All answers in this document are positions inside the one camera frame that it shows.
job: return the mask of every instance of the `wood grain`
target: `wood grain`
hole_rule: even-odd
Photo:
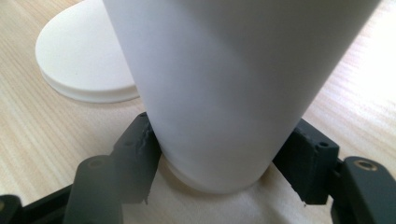
[[[0,2],[0,194],[31,203],[72,183],[78,164],[108,154],[140,99],[87,104],[42,78],[35,40],[77,0]],[[383,1],[332,72],[304,118],[341,146],[396,176],[396,2]],[[271,165],[254,186],[207,195],[181,184],[162,159],[148,206],[124,205],[126,223],[331,223],[326,206],[304,206]]]

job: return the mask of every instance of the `screw hole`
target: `screw hole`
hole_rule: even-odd
[[[320,145],[321,147],[328,147],[328,146],[329,146],[329,144],[326,143],[326,142],[319,142],[319,145]]]
[[[378,169],[376,165],[370,163],[369,161],[360,160],[360,161],[355,161],[354,163],[356,166],[366,171],[376,171]]]
[[[91,169],[97,169],[99,167],[101,167],[103,165],[103,161],[102,160],[94,160],[94,161],[90,161],[90,163],[88,163],[88,167]]]
[[[6,207],[6,204],[3,201],[0,201],[0,212],[3,211],[4,207]]]

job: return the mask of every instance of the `white round lid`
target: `white round lid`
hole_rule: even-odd
[[[35,56],[44,79],[70,98],[115,103],[138,97],[100,0],[82,1],[49,21],[35,43]]]

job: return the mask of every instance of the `white cylindrical object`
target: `white cylindrical object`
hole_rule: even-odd
[[[254,183],[369,17],[371,0],[105,0],[173,172]]]

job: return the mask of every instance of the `round white plate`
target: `round white plate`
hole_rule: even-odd
[[[85,0],[55,16],[35,43],[44,79],[70,98],[115,103],[138,97],[120,44],[100,0]]]

